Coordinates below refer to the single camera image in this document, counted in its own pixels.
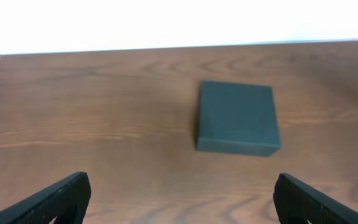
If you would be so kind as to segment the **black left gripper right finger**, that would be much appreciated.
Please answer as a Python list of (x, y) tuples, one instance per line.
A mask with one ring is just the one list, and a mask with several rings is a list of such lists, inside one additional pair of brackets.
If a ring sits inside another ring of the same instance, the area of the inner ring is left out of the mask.
[(358, 212), (287, 173), (278, 176), (273, 202), (281, 224), (358, 224)]

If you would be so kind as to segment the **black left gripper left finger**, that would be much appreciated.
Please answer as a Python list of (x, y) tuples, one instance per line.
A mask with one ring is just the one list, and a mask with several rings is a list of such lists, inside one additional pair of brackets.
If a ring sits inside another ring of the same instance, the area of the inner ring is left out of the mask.
[(0, 211), (0, 224), (81, 224), (91, 198), (86, 172), (75, 172), (26, 199)]

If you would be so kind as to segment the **dark green box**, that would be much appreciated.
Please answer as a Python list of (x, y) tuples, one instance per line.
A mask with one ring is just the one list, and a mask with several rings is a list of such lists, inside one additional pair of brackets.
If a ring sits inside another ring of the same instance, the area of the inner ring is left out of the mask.
[(200, 83), (197, 150), (268, 157), (281, 146), (272, 87)]

